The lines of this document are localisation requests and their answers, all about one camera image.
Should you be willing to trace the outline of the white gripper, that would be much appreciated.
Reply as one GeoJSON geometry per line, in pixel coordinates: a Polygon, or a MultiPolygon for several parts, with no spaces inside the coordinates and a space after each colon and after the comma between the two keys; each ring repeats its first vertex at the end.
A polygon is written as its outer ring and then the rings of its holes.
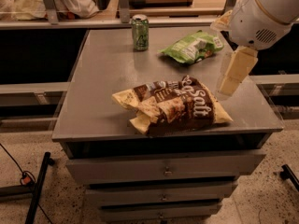
{"type": "Polygon", "coordinates": [[[258,62],[257,50],[272,47],[292,25],[293,0],[240,0],[233,12],[214,20],[210,28],[229,31],[230,39],[239,45],[223,58],[218,93],[232,96],[258,62]]]}

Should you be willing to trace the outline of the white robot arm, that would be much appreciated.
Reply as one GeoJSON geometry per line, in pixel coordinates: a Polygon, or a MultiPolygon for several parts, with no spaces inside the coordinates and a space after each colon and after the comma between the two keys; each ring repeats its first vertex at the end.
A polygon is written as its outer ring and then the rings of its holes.
{"type": "Polygon", "coordinates": [[[258,62],[258,52],[288,34],[299,17],[299,0],[239,0],[210,28],[226,32],[236,50],[225,55],[219,93],[231,96],[258,62]]]}

